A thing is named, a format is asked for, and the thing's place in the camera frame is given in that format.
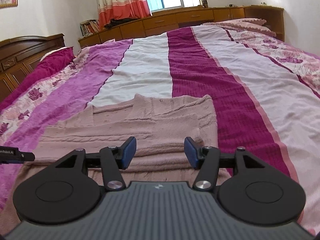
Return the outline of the dark wooden headboard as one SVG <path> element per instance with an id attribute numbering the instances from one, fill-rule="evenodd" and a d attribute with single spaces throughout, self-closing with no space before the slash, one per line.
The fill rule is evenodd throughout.
<path id="1" fill-rule="evenodd" d="M 21 36 L 0 42 L 1 101 L 9 96 L 33 72 L 40 59 L 65 46 L 64 35 Z"/>

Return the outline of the magenta velvet pillow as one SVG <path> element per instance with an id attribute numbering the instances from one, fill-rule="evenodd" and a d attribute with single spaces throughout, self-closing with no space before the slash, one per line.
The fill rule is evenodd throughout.
<path id="1" fill-rule="evenodd" d="M 27 75 L 22 83 L 3 101 L 1 101 L 1 112 L 24 92 L 27 91 L 33 84 L 44 78 L 51 77 L 52 75 L 63 70 L 75 58 L 73 47 L 62 47 L 60 49 L 52 50 L 45 54 L 36 68 Z"/>

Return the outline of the cream and orange curtain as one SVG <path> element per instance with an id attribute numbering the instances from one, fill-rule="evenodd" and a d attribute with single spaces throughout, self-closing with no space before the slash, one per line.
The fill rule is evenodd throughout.
<path id="1" fill-rule="evenodd" d="M 97 0 L 97 4 L 100 29 L 112 20 L 151 16 L 147 0 Z"/>

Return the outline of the stack of books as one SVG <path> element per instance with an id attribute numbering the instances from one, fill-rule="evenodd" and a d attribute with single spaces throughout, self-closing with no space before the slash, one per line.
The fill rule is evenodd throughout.
<path id="1" fill-rule="evenodd" d="M 93 35 L 100 31 L 98 20 L 87 20 L 80 23 L 80 30 L 84 37 Z"/>

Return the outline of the pink crochet pillow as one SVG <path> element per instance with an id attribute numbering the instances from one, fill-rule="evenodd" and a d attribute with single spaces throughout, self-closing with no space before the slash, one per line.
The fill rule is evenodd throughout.
<path id="1" fill-rule="evenodd" d="M 214 25 L 228 30 L 235 31 L 252 31 L 255 33 L 265 34 L 270 37 L 276 37 L 276 33 L 264 26 L 267 20 L 260 18 L 239 18 L 221 22 L 207 22 L 202 25 Z"/>

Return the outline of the light wooden window cabinet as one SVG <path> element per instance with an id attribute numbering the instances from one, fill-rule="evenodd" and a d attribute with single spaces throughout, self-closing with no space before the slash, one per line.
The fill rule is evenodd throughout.
<path id="1" fill-rule="evenodd" d="M 159 35 L 183 27 L 206 22 L 221 22 L 239 18 L 261 18 L 266 26 L 276 33 L 276 38 L 285 40 L 284 9 L 271 6 L 250 5 L 224 8 L 184 8 L 157 12 L 154 16 L 133 20 L 103 29 L 78 40 L 80 47 L 93 46 L 109 40 L 125 40 Z"/>

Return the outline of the dark clothes on cabinet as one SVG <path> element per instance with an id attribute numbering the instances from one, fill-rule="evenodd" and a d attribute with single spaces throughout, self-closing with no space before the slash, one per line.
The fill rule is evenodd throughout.
<path id="1" fill-rule="evenodd" d="M 104 25 L 104 28 L 105 29 L 111 29 L 115 26 L 118 26 L 118 25 L 121 25 L 121 24 L 125 24 L 125 23 L 129 23 L 129 22 L 132 22 L 132 21 L 135 21 L 136 19 L 135 18 L 123 18 L 123 19 L 119 19 L 119 20 L 116 20 L 116 19 L 111 19 L 109 23 L 106 23 Z"/>

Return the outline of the striped purple floral bedspread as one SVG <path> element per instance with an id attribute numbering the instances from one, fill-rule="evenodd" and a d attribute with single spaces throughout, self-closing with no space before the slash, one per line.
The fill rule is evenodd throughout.
<path id="1" fill-rule="evenodd" d="M 1 112 L 1 144 L 136 95 L 210 96 L 216 147 L 243 146 L 299 183 L 299 223 L 319 233 L 319 58 L 263 34 L 201 25 L 84 48 Z M 22 166 L 1 167 L 1 233 L 19 222 L 12 197 Z"/>

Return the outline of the pink knit cardigan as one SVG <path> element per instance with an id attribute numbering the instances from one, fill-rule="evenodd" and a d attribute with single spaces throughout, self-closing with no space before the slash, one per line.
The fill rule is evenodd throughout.
<path id="1" fill-rule="evenodd" d="M 87 107 L 75 116 L 48 126 L 39 135 L 23 134 L 14 146 L 35 154 L 35 162 L 22 166 L 14 185 L 40 172 L 76 148 L 98 152 L 135 137 L 137 150 L 126 183 L 188 181 L 197 171 L 183 151 L 186 137 L 198 144 L 217 146 L 217 117 L 212 98 L 180 96 L 171 99 L 136 95 L 132 100 L 104 107 Z"/>

